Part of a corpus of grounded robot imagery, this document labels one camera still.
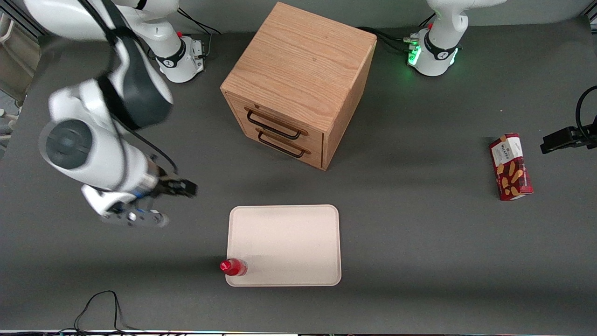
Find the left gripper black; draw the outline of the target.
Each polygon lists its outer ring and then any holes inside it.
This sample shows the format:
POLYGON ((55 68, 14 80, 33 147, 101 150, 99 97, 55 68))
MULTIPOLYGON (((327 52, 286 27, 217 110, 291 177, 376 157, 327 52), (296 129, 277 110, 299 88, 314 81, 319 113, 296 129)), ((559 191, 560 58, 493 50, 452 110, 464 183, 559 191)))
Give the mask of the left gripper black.
POLYGON ((540 145, 541 152, 548 154, 568 147, 586 146, 588 150, 597 148, 597 126, 587 125, 585 132, 587 133, 587 137, 576 127, 566 127, 548 134, 544 136, 543 143, 540 145))

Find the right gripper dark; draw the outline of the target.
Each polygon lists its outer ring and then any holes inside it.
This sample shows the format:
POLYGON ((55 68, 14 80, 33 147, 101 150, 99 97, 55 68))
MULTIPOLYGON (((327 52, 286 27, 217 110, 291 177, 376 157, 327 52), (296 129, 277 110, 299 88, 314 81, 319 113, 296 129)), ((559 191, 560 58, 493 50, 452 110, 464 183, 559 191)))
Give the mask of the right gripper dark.
MULTIPOLYGON (((141 212, 149 212, 153 209, 155 200, 158 198, 158 189, 160 187, 160 178, 162 178, 164 170, 154 169, 147 172, 138 187, 138 210, 141 212)), ((161 194, 167 196, 187 196, 193 198, 197 196, 198 187, 196 183, 189 180, 161 180, 161 194)))

